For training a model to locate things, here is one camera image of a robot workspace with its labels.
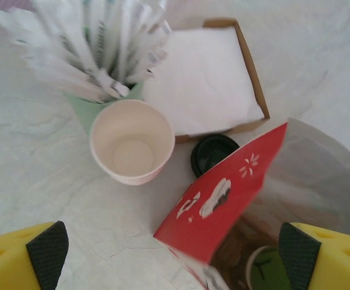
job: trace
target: paper cup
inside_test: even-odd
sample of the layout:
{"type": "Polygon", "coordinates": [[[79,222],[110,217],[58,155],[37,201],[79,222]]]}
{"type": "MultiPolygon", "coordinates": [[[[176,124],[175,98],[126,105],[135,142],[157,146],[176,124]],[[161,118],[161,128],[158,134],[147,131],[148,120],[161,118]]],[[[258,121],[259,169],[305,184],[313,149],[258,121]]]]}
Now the paper cup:
{"type": "Polygon", "coordinates": [[[121,100],[103,109],[89,139],[97,164],[128,185],[157,177],[175,146],[174,131],[164,115],[139,100],[121,100]]]}
{"type": "Polygon", "coordinates": [[[290,281],[278,249],[263,246],[246,263],[246,282],[250,290],[290,290],[290,281]]]}

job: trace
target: white paper cup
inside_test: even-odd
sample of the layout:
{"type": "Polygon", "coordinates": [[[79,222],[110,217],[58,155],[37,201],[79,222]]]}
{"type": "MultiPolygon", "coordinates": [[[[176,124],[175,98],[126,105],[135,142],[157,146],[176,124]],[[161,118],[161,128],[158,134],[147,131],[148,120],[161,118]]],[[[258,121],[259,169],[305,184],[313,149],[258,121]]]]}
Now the white paper cup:
{"type": "Polygon", "coordinates": [[[174,131],[164,115],[139,100],[121,100],[103,109],[89,139],[97,164],[128,185],[157,177],[175,146],[174,131]]]}

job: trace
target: table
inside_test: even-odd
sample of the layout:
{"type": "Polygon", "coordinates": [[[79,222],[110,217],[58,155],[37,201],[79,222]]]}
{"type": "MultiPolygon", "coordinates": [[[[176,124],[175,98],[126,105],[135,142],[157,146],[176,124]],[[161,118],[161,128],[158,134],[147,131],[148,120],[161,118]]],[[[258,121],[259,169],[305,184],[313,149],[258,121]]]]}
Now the table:
{"type": "MultiPolygon", "coordinates": [[[[177,0],[173,28],[238,18],[272,116],[244,144],[295,117],[350,149],[350,1],[177,0]]],[[[194,180],[192,143],[154,181],[101,171],[67,101],[36,80],[0,28],[0,234],[61,220],[70,248],[57,289],[202,289],[152,233],[194,180]]]]}

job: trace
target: cardboard tray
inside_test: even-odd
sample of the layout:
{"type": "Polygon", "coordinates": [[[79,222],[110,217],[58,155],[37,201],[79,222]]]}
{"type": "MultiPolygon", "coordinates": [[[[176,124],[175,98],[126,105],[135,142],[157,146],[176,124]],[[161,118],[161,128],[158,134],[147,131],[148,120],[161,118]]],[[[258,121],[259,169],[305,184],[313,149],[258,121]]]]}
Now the cardboard tray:
{"type": "MultiPolygon", "coordinates": [[[[245,61],[247,72],[249,73],[250,80],[253,85],[253,90],[255,94],[255,99],[260,106],[262,112],[264,113],[264,118],[262,120],[253,121],[250,123],[240,124],[238,126],[233,127],[232,129],[225,132],[226,134],[235,134],[240,132],[252,131],[256,128],[260,127],[263,123],[265,123],[268,119],[270,119],[269,111],[267,109],[266,101],[264,98],[264,94],[262,92],[261,84],[259,83],[258,76],[255,70],[255,66],[253,63],[252,56],[249,51],[249,47],[247,47],[247,43],[245,38],[243,37],[240,25],[236,19],[232,18],[217,18],[217,19],[207,19],[203,24],[203,27],[209,28],[226,28],[233,26],[235,31],[237,32],[238,43],[240,45],[240,49],[243,55],[243,59],[245,61]]],[[[179,135],[176,136],[176,143],[184,143],[188,141],[198,140],[199,138],[205,136],[199,135],[196,137],[191,137],[188,135],[179,135]]]]}

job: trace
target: white napkin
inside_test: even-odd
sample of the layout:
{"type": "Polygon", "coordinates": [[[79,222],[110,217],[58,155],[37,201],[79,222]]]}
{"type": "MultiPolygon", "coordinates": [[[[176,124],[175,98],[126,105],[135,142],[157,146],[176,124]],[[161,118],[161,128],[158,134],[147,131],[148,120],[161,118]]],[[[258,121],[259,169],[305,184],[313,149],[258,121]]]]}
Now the white napkin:
{"type": "Polygon", "coordinates": [[[263,118],[234,27],[175,31],[144,86],[176,135],[219,132],[263,118]]]}

